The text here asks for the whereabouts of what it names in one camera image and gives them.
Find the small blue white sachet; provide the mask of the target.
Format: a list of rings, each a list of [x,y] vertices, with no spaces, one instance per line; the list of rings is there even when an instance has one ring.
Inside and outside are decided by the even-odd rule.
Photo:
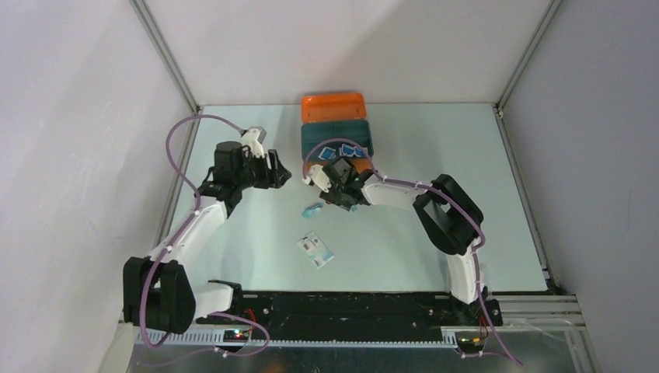
[[[354,157],[356,155],[356,151],[352,145],[342,144],[339,148],[339,154],[343,157]]]

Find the blue white alcohol pad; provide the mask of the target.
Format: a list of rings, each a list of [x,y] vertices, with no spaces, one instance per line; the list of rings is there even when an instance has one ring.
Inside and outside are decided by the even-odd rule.
[[[331,147],[323,147],[319,152],[318,158],[323,161],[328,161],[336,157],[336,150]]]

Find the teal wrapper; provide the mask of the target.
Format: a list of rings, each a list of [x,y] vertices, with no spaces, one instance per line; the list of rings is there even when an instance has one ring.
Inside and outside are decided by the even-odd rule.
[[[302,212],[302,217],[303,218],[310,218],[312,217],[315,213],[323,209],[324,203],[315,203],[311,206],[308,206],[305,208]]]

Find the teal divided tray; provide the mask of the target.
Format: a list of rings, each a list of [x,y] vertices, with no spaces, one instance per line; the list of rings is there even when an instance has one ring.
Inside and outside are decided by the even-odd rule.
[[[302,159],[308,159],[310,162],[322,161],[318,158],[318,155],[321,149],[325,146],[334,148],[336,150],[336,157],[339,157],[340,146],[342,144],[352,145],[351,143],[335,141],[332,143],[326,143],[314,150],[314,148],[321,142],[337,138],[348,139],[353,143],[359,144],[360,147],[368,149],[370,156],[374,155],[375,151],[371,138],[371,128],[367,120],[335,120],[307,123],[301,126]]]

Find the orange medicine box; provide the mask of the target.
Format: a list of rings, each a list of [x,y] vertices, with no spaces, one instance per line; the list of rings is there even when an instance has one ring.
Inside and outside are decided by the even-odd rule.
[[[338,93],[323,93],[305,96],[301,101],[301,119],[302,125],[307,123],[317,123],[335,120],[354,120],[364,119],[368,120],[368,114],[364,97],[359,92],[338,92]],[[335,141],[345,141],[351,143],[353,146],[360,147],[359,144],[353,143],[348,139],[330,139],[318,144],[314,150],[326,143]],[[348,158],[356,166],[359,172],[369,169],[371,165],[368,162],[369,155],[365,159]],[[315,161],[310,162],[308,159],[303,159],[303,171],[307,172],[310,166],[314,164],[325,165],[329,161]]]

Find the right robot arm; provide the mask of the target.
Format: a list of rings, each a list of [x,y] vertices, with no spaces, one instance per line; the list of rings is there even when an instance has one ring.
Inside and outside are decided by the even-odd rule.
[[[398,180],[373,169],[359,171],[346,157],[307,170],[305,182],[318,187],[328,204],[351,210],[358,205],[389,206],[412,211],[428,239],[446,255],[452,315],[471,325],[483,314],[482,272],[473,254],[485,239],[483,212],[454,178],[441,174],[431,183]]]

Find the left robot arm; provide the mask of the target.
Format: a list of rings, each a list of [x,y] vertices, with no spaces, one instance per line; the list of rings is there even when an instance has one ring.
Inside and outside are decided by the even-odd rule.
[[[123,268],[124,320],[166,333],[181,334],[199,318],[215,313],[237,323],[246,303],[240,286],[220,280],[192,284],[193,264],[209,238],[226,223],[244,190],[280,189],[291,178],[276,150],[223,141],[214,164],[194,191],[190,214],[148,256],[132,256]]]

